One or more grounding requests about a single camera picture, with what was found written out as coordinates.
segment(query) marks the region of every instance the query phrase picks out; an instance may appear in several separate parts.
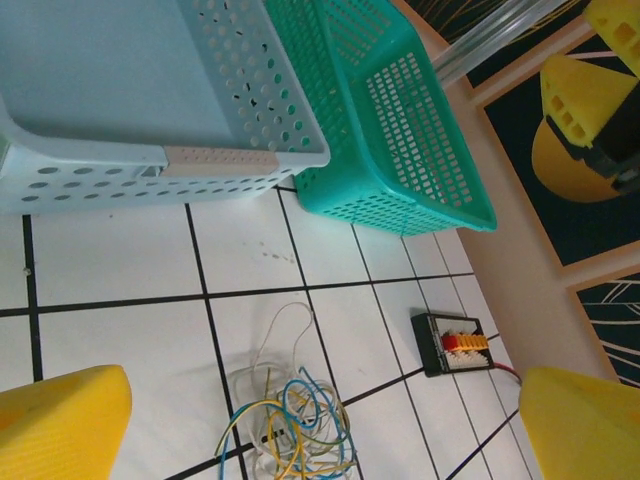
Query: yellow plastic object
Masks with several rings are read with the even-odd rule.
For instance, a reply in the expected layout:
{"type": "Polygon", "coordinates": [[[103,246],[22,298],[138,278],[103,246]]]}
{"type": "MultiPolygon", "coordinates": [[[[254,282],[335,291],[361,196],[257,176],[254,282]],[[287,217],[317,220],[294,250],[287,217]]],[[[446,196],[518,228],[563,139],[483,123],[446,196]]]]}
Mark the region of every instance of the yellow plastic object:
{"type": "Polygon", "coordinates": [[[592,0],[584,16],[629,70],[640,77],[640,1],[592,0]]]}
{"type": "Polygon", "coordinates": [[[108,479],[130,415],[116,365],[0,393],[0,479],[108,479]]]}
{"type": "Polygon", "coordinates": [[[640,478],[640,389],[534,368],[520,414],[545,479],[640,478]]]}
{"type": "Polygon", "coordinates": [[[593,139],[638,83],[631,75],[551,55],[540,71],[542,110],[569,142],[593,146],[593,139]]]}
{"type": "Polygon", "coordinates": [[[538,180],[570,202],[602,202],[620,195],[611,186],[615,177],[604,178],[583,160],[571,158],[546,119],[540,122],[533,140],[531,163],[538,180]]]}

